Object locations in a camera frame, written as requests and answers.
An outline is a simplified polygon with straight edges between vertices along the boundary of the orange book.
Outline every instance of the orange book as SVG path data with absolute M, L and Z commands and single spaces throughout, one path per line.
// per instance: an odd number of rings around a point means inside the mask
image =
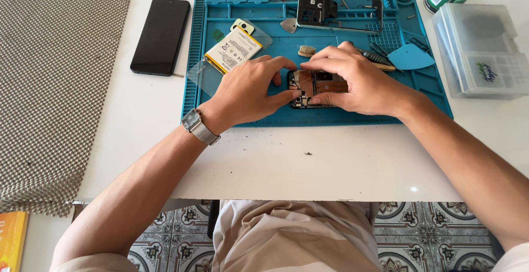
M 16 211 L 0 214 L 0 270 L 18 272 L 28 225 L 28 214 Z

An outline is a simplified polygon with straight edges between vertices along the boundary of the silicone mat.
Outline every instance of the silicone mat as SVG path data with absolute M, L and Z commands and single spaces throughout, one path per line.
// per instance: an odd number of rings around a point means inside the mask
M 297 28 L 294 34 L 290 34 L 283 30 L 280 22 L 285 18 L 294 17 L 288 12 L 289 8 L 297 9 L 297 0 L 287 2 L 268 0 L 268 2 L 259 4 L 255 2 L 213 4 L 206 2 L 206 0 L 195 0 L 191 23 L 188 69 L 199 61 L 204 52 L 216 44 L 214 37 L 211 36 L 212 32 L 215 29 L 219 29 L 224 34 L 227 34 L 230 31 L 230 25 L 237 18 L 250 20 L 273 39 L 272 45 L 264 52 L 259 52 L 260 55 L 269 54 L 272 57 L 282 55 L 292 59 L 298 65 L 308 60 L 297 54 L 301 45 L 313 46 L 318 51 L 329 45 L 337 46 L 343 41 L 353 41 L 356 46 L 368 50 L 369 43 L 375 42 L 382 46 L 385 51 L 391 53 L 408 43 L 418 40 L 430 47 L 416 0 L 382 1 L 385 7 L 382 32 L 380 34 L 300 27 Z M 347 25 L 347 23 L 358 25 L 361 23 L 366 29 L 373 29 L 377 25 L 374 18 L 370 17 L 372 10 L 364 9 L 362 6 L 356 5 L 355 2 L 349 2 L 348 6 L 349 9 L 344 6 L 339 6 L 338 8 L 339 17 L 336 20 L 342 21 L 342 25 Z M 449 117 L 452 117 L 437 66 L 407 70 L 404 73 L 390 72 L 387 74 L 399 82 L 425 93 L 437 107 Z M 283 70 L 281 72 L 281 86 L 270 85 L 268 89 L 269 95 L 286 89 L 286 76 L 287 71 Z M 187 79 L 182 114 L 186 114 L 192 108 L 209 99 L 210 96 L 207 93 Z M 262 120 L 241 124 L 239 127 L 342 126 L 384 123 L 400 123 L 400 121 L 390 116 L 362 115 L 346 112 L 339 108 L 293 109 L 286 105 Z
M 0 0 L 0 212 L 63 216 L 130 0 Z

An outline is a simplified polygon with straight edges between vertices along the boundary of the phone battery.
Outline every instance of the phone battery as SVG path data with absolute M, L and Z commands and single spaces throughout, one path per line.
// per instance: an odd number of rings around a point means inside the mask
M 263 46 L 237 25 L 221 42 L 204 54 L 222 74 L 252 58 Z

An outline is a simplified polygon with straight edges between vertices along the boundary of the smartphone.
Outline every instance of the smartphone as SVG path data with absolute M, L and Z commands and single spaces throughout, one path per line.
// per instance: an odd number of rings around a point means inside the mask
M 301 96 L 290 102 L 292 108 L 333 108 L 323 104 L 310 104 L 313 96 L 324 92 L 347 92 L 347 81 L 338 74 L 321 70 L 291 70 L 288 72 L 288 89 L 301 90 Z
M 131 71 L 172 75 L 190 8 L 188 1 L 152 0 L 132 58 Z

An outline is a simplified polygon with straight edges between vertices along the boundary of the hand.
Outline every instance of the hand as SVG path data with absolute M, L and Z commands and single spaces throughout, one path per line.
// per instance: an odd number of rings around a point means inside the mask
M 271 58 L 269 55 L 236 66 L 224 75 L 211 100 L 197 108 L 204 124 L 212 133 L 221 134 L 236 124 L 262 119 L 299 97 L 299 90 L 267 95 L 271 80 L 275 86 L 281 85 L 279 70 L 282 68 L 295 70 L 297 66 L 283 56 Z
M 391 78 L 360 54 L 349 42 L 329 46 L 316 53 L 302 69 L 324 70 L 342 76 L 349 86 L 347 93 L 325 92 L 315 95 L 311 104 L 340 107 L 367 115 L 398 117 L 407 103 L 424 99 L 420 92 Z

